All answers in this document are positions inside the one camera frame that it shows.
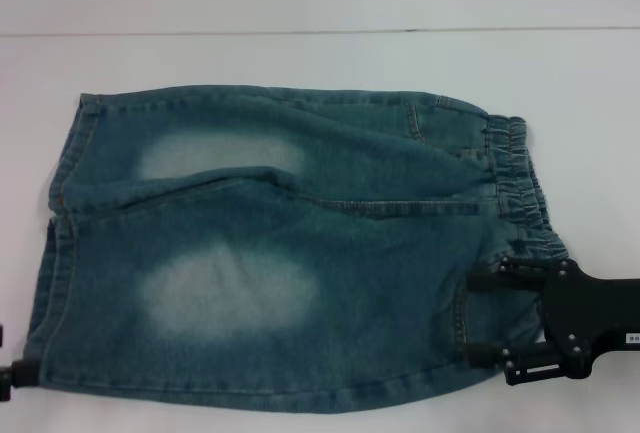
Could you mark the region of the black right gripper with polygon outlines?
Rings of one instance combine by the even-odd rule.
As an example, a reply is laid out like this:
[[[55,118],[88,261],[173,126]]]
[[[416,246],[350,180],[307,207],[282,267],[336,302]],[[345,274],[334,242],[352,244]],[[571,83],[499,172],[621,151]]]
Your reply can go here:
[[[640,279],[600,279],[574,261],[504,257],[495,270],[467,276],[469,292],[518,291],[542,296],[545,338],[522,347],[467,345],[471,368],[500,368],[508,385],[586,378],[594,361],[615,351],[640,352]]]

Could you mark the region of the blue faded denim shorts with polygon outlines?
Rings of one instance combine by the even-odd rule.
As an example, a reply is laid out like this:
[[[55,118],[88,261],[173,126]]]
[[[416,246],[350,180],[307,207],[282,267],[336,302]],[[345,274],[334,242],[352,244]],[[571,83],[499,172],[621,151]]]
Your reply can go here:
[[[42,388],[287,413],[483,382],[533,343],[506,257],[564,259],[518,117],[419,92],[82,94],[49,187],[25,361]]]

